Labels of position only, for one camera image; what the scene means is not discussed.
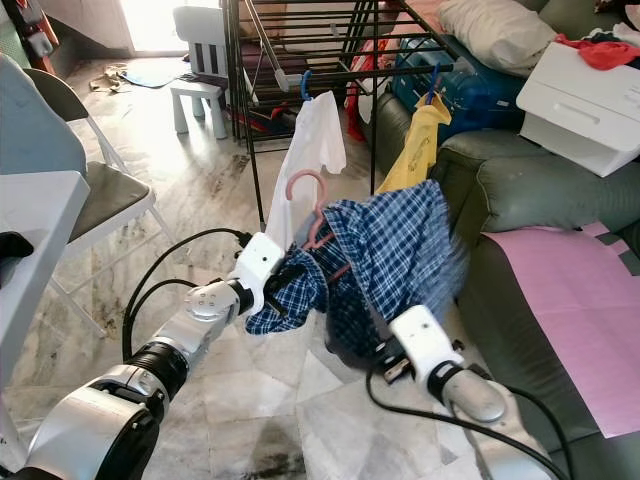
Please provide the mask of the blue plaid shirt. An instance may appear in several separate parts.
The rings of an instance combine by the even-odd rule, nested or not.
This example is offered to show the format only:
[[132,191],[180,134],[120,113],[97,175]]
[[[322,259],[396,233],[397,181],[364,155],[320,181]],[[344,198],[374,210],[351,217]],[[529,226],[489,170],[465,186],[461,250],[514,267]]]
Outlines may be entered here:
[[452,236],[449,209],[436,180],[375,195],[365,202],[340,200],[325,207],[335,242],[320,250],[292,246],[289,259],[302,259],[305,279],[293,284],[303,316],[279,316],[262,307],[248,317],[248,334],[291,332],[311,311],[326,316],[328,342],[352,366],[374,361],[375,348],[389,335],[390,321],[422,305],[442,316],[466,276],[466,250]]

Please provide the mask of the pink plastic hanger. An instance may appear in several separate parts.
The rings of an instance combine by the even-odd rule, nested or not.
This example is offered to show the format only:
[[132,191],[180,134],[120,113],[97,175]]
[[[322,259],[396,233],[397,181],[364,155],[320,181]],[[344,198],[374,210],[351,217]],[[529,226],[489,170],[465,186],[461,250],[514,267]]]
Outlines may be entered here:
[[302,243],[302,250],[320,250],[321,247],[326,244],[337,241],[337,233],[333,229],[329,230],[329,233],[324,237],[319,237],[321,227],[326,224],[326,218],[323,212],[324,201],[326,200],[326,183],[323,177],[320,177],[320,173],[314,169],[303,169],[300,172],[294,173],[289,177],[287,184],[285,184],[285,200],[291,202],[294,198],[294,184],[298,182],[298,179],[302,177],[311,177],[316,182],[316,193],[314,204],[312,204],[312,212],[310,218],[312,219],[310,227],[306,230],[305,242]]

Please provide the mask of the blue plastic hanger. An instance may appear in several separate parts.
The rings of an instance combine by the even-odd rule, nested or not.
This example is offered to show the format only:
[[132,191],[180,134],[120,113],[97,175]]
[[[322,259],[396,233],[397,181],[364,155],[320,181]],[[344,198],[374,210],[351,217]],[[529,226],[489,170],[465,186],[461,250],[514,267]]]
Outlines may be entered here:
[[435,99],[436,84],[438,84],[438,78],[440,73],[440,65],[434,65],[431,69],[431,74],[428,82],[428,88],[426,88],[424,96],[424,104],[431,105]]

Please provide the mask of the white shirt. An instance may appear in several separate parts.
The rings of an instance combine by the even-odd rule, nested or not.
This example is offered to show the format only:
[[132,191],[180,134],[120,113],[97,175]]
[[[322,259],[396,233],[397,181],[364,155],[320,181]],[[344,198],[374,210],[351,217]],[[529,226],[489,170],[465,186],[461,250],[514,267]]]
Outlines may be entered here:
[[325,170],[338,174],[346,168],[346,145],[340,128],[340,114],[333,92],[315,95],[298,113],[291,146],[285,152],[271,196],[266,236],[287,250],[305,225],[317,200],[315,180],[302,179],[294,184],[292,201],[285,198],[287,184],[301,170]]

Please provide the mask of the pink sheet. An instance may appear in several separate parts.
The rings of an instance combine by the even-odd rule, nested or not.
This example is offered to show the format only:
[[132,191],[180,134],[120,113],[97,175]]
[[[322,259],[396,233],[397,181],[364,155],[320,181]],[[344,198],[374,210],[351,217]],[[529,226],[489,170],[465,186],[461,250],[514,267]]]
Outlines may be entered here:
[[640,270],[599,221],[490,233],[603,436],[640,433]]

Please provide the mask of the grey folding chair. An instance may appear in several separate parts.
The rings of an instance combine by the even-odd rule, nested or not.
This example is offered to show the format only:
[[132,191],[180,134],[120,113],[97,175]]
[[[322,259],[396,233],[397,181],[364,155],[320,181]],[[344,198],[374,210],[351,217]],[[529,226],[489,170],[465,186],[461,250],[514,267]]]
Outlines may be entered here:
[[146,214],[151,215],[160,228],[159,233],[147,238],[148,241],[155,241],[160,237],[174,241],[172,228],[156,209],[157,196],[154,188],[132,175],[132,170],[125,165],[123,157],[111,145],[109,137],[79,99],[76,91],[64,79],[45,70],[28,69],[27,73],[36,83],[46,104],[64,122],[84,122],[90,127],[102,155],[100,161],[87,161],[84,168],[84,180],[90,192],[70,232],[70,239],[58,265],[69,264],[74,257],[91,250],[96,243],[105,241],[111,233],[128,227],[131,221]]

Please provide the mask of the pale plastic child chair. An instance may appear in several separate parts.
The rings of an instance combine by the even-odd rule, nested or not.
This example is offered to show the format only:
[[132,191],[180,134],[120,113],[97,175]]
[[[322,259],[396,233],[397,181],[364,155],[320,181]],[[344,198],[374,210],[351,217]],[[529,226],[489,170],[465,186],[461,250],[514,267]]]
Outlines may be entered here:
[[[173,10],[175,35],[188,45],[189,72],[229,79],[227,19],[220,6],[177,6]],[[216,140],[228,137],[221,105],[229,92],[214,84],[178,81],[170,87],[175,133],[189,132],[187,118],[210,120]]]

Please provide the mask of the black metal drying rack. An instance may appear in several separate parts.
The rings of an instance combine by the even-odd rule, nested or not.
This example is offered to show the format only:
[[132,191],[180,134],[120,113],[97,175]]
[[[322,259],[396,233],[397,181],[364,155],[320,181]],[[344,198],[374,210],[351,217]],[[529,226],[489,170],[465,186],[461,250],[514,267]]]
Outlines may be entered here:
[[[265,19],[275,54],[285,72],[303,74],[314,70],[311,93],[332,91],[337,100],[347,99],[348,83],[374,77],[378,84],[374,91],[360,95],[371,102],[378,100],[380,87],[389,86],[397,76],[424,73],[426,68],[387,67],[380,70],[355,72],[349,67],[366,41],[394,38],[394,55],[406,49],[403,38],[431,38],[439,49],[456,58],[457,54],[442,35],[431,29],[407,0],[255,0]],[[261,142],[289,140],[292,134],[265,137],[247,131],[241,133],[230,113],[246,113],[251,108],[279,108],[302,104],[300,91],[282,92],[274,79],[268,59],[262,56],[255,27],[243,0],[220,0],[227,19],[227,58],[229,61],[229,118],[232,120],[234,140],[247,148],[247,159],[253,173],[253,192],[264,227],[270,207],[268,196],[262,192],[264,180],[259,177],[259,145]]]

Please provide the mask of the dark grey cloth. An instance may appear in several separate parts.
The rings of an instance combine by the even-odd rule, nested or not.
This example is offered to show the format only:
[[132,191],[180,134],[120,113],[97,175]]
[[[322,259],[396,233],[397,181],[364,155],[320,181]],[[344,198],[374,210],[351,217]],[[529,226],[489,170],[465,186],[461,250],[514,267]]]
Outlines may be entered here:
[[224,90],[229,88],[229,79],[223,76],[202,76],[202,74],[187,72],[179,76],[178,79],[184,82],[214,84],[214,86],[224,88]]

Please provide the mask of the blue floor mat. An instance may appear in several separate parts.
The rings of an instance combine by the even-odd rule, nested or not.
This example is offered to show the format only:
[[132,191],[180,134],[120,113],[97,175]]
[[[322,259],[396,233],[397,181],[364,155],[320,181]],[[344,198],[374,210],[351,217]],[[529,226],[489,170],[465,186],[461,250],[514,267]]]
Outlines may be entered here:
[[189,65],[182,58],[134,59],[123,68],[122,78],[134,86],[157,90],[187,73]]

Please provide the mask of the brown crumpled cloth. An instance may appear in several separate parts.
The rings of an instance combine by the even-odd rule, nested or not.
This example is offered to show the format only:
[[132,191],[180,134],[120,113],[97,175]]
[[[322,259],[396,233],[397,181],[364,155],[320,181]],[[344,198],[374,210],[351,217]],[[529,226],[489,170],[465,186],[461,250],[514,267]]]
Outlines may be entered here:
[[124,63],[113,63],[105,65],[101,76],[91,79],[91,92],[123,93],[131,88],[131,82],[125,78],[128,65]]

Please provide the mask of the blue plastic storage box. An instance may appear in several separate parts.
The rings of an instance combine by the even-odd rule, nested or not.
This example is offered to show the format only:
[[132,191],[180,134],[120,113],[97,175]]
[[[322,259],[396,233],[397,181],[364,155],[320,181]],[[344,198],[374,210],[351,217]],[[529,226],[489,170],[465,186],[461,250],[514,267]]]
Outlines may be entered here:
[[456,58],[439,49],[431,38],[403,38],[406,51],[398,52],[394,67],[425,67],[425,73],[397,76],[392,81],[393,95],[411,113],[417,102],[428,93],[428,82],[436,65],[452,65],[453,70],[436,78],[434,102],[451,111],[451,124],[440,127],[440,140],[453,134],[484,129],[516,131],[521,127],[524,111],[516,105],[524,79],[485,67],[456,37],[445,35],[445,44],[456,52]]

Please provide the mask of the blue chair cushion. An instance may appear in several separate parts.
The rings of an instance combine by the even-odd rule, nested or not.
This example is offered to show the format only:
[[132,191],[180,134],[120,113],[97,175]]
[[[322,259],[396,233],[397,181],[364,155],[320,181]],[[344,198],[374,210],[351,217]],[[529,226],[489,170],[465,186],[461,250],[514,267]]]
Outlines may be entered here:
[[72,128],[42,99],[35,83],[9,56],[0,63],[0,173],[86,172],[86,156]]

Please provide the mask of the white drawer box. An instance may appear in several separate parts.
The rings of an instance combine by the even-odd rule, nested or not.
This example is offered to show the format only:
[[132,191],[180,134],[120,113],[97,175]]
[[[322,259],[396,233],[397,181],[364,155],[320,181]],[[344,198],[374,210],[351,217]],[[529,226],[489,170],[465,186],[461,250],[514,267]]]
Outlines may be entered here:
[[550,44],[517,106],[520,136],[598,177],[640,159],[640,69],[598,70],[573,47]]

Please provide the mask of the beige pillow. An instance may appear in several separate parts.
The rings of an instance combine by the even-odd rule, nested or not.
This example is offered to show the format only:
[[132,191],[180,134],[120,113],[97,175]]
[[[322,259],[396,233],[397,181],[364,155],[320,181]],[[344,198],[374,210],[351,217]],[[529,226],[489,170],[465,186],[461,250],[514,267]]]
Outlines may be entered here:
[[445,32],[480,63],[512,76],[530,76],[557,36],[515,0],[445,0],[438,15]]

